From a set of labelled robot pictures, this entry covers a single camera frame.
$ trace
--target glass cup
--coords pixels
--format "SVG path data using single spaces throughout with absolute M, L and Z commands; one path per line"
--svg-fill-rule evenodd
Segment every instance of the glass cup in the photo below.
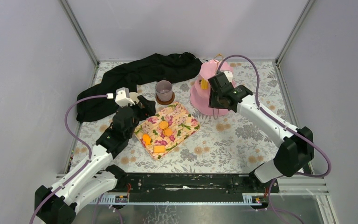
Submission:
M 163 80 L 156 84 L 156 94 L 159 100 L 166 102 L 172 99 L 172 83 Z

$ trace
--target floral napkin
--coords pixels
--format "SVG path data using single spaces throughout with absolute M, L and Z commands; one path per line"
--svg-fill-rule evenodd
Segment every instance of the floral napkin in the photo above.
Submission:
M 163 129 L 158 126 L 163 120 L 167 121 L 169 128 L 172 129 L 171 136 L 165 136 Z M 155 160 L 159 160 L 199 128 L 200 124 L 189 111 L 181 103 L 174 102 L 136 127 L 134 133 L 150 156 Z M 151 145 L 145 145 L 145 141 L 142 139 L 144 134 L 150 136 Z M 161 145 L 165 146 L 165 152 L 153 153 L 154 146 Z

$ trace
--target gray wall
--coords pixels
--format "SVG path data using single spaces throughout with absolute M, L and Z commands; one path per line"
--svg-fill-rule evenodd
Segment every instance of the gray wall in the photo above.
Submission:
M 63 171 L 64 114 L 93 69 L 57 0 L 0 1 L 0 224 L 28 223 L 35 190 Z
M 100 60 L 190 51 L 276 58 L 307 0 L 69 0 Z
M 282 71 L 301 125 L 331 159 L 326 183 L 340 223 L 358 223 L 358 1 L 317 1 Z M 318 173 L 325 164 L 313 162 Z

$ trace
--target black cloth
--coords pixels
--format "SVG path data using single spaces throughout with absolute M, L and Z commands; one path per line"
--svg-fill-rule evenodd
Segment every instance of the black cloth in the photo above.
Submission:
M 182 82 L 196 77 L 201 64 L 198 58 L 188 52 L 168 56 L 153 54 L 107 71 L 100 84 L 81 92 L 77 100 L 107 93 L 116 94 L 116 90 L 122 87 L 127 87 L 130 92 L 136 92 L 137 85 L 161 80 L 168 80 L 171 83 Z M 96 121 L 115 113 L 117 108 L 118 105 L 113 99 L 89 99 L 77 105 L 76 119 L 80 122 Z

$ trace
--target beige flower pattern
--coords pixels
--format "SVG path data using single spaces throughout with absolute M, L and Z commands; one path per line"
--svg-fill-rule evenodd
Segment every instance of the beige flower pattern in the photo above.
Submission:
M 94 84 L 100 83 L 103 74 L 122 62 L 101 62 Z M 260 101 L 278 116 L 287 120 L 284 101 L 281 96 L 275 69 L 272 62 L 255 62 L 260 73 Z M 248 62 L 229 63 L 234 69 L 234 80 L 255 91 L 255 71 Z M 180 102 L 196 118 L 200 129 L 179 146 L 173 153 L 160 160 L 154 160 L 139 140 L 133 136 L 111 164 L 117 164 L 127 172 L 197 172 L 197 173 L 249 173 L 263 162 L 271 160 L 277 147 L 265 133 L 247 118 L 230 112 L 214 120 L 212 116 L 201 114 L 190 102 L 190 88 L 196 78 L 173 85 L 175 101 Z M 147 99 L 155 98 L 156 83 L 137 86 L 138 92 Z M 156 111 L 167 106 L 156 104 Z M 113 115 L 94 122 L 82 124 L 79 137 L 90 146 L 109 126 Z M 88 154 L 87 148 L 77 143 L 73 151 L 71 167 L 76 166 Z

